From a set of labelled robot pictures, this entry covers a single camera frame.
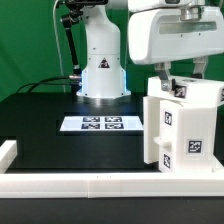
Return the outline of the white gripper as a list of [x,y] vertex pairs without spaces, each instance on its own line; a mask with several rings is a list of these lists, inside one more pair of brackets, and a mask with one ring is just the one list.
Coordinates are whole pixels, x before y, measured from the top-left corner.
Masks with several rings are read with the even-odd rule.
[[207,56],[224,52],[224,17],[218,7],[203,7],[201,19],[191,21],[183,21],[176,8],[135,13],[128,24],[128,43],[132,61],[155,64],[161,89],[174,91],[171,61],[194,58],[191,77],[203,79]]

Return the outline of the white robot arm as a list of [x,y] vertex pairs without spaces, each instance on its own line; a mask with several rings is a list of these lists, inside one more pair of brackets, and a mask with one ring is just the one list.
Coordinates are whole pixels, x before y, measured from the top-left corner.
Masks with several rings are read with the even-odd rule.
[[85,5],[87,66],[78,95],[91,101],[116,101],[130,95],[120,65],[120,30],[106,14],[126,7],[131,60],[160,67],[161,87],[171,89],[170,63],[224,52],[224,15],[205,0],[109,0]]

